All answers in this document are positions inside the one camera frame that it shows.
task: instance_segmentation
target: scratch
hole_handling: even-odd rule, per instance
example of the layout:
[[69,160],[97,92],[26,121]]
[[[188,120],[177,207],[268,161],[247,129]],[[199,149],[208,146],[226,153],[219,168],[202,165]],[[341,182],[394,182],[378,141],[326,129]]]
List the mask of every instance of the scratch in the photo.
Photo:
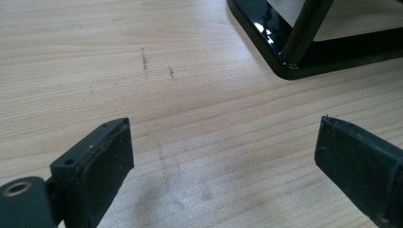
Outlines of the scratch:
[[172,81],[176,81],[175,75],[174,75],[174,70],[172,67],[169,68],[169,75],[171,76]]
[[144,77],[148,81],[147,77],[147,69],[148,69],[148,60],[144,54],[144,48],[142,48],[142,58],[143,58],[143,70],[144,70]]
[[112,21],[122,21],[124,19],[125,19],[124,17],[118,17],[118,18],[113,19]]

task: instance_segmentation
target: glossy black frame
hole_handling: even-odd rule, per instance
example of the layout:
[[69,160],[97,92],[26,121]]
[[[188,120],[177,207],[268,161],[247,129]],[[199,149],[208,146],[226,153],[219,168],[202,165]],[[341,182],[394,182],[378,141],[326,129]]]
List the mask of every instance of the glossy black frame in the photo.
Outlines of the glossy black frame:
[[403,28],[314,41],[334,0],[306,0],[292,28],[266,0],[227,0],[267,64],[295,80],[403,57]]

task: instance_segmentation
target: wood grain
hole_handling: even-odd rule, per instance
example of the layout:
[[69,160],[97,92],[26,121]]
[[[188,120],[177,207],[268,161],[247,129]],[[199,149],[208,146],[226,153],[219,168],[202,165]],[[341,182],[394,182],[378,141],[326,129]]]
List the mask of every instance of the wood grain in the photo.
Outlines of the wood grain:
[[213,0],[0,1],[0,184],[129,117],[99,227],[374,227],[316,167],[320,117],[403,145],[403,61],[288,82]]

